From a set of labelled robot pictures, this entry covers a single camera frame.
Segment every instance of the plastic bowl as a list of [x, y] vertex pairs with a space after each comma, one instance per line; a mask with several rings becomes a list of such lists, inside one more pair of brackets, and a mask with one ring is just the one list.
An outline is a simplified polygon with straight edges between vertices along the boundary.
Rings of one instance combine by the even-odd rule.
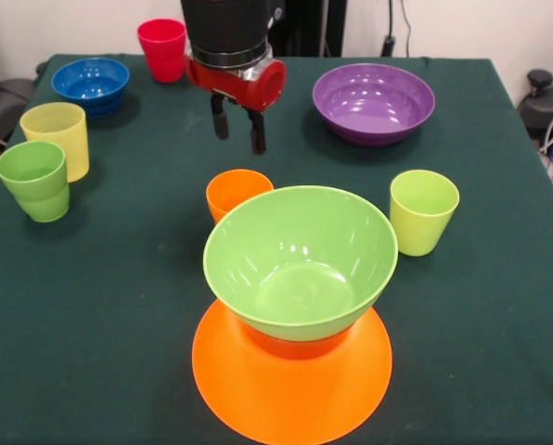
[[204, 248], [216, 297], [252, 328], [289, 341], [338, 334], [376, 301], [396, 267], [384, 214], [344, 190], [299, 185], [231, 210]]
[[435, 109], [435, 95], [422, 79], [377, 63], [328, 71], [315, 83], [313, 97], [328, 126], [359, 146], [399, 142]]
[[128, 68], [117, 60], [92, 57], [75, 60], [54, 73], [52, 88], [79, 105], [89, 118], [115, 113], [130, 79]]

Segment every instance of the orange cup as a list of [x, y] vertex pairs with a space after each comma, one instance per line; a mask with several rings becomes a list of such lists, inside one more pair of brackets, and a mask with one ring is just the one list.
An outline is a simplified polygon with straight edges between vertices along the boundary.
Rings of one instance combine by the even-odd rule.
[[214, 223], [242, 202], [274, 189], [266, 176], [254, 170], [235, 169], [217, 174], [206, 187], [206, 200]]

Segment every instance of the plastic cup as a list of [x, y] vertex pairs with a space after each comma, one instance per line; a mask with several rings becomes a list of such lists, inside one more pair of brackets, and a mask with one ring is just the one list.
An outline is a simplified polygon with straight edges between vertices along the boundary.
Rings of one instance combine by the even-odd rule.
[[70, 183], [89, 172], [86, 117], [78, 105], [52, 102], [31, 108], [21, 116], [20, 128], [28, 141], [48, 141], [62, 147]]
[[69, 209], [66, 155], [57, 144], [33, 141], [7, 149], [0, 156], [0, 179], [36, 222], [58, 220]]
[[217, 224], [242, 202], [274, 190], [270, 180], [254, 170], [235, 169], [217, 174], [206, 187], [206, 200]]
[[411, 170], [390, 185], [390, 222], [398, 249], [411, 257], [432, 252], [458, 206], [460, 194], [440, 173]]
[[137, 34], [153, 79], [161, 83], [179, 81], [184, 74], [184, 23], [173, 19], [154, 19], [142, 23]]

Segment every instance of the table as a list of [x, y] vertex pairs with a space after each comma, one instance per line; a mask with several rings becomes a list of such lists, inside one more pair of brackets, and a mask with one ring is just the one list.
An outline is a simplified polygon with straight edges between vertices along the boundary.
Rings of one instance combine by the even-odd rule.
[[[553, 187], [488, 60], [386, 59], [428, 82], [437, 108], [403, 143], [370, 150], [330, 132], [311, 99], [321, 73], [355, 59], [286, 59], [257, 157], [243, 110], [228, 106], [231, 137], [219, 141], [205, 92], [154, 83], [140, 56], [110, 56], [132, 78], [121, 111], [89, 122], [92, 167], [67, 216], [30, 222], [0, 183], [0, 444], [250, 443], [211, 414], [190, 362], [214, 299], [205, 186], [236, 167], [385, 211], [406, 169], [460, 189], [437, 249], [401, 256], [376, 303], [392, 382], [338, 443], [553, 444]], [[49, 80], [77, 57], [50, 60], [31, 106], [58, 100]]]

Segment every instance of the green cup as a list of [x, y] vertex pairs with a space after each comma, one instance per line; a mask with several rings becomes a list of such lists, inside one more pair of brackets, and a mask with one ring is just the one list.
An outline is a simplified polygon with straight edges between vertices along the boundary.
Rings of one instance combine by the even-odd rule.
[[430, 253], [458, 206], [460, 194], [440, 173], [411, 170], [390, 185], [390, 222], [398, 250], [411, 257]]
[[57, 144], [31, 141], [0, 156], [0, 179], [30, 218], [39, 223], [60, 219], [69, 209], [66, 156]]

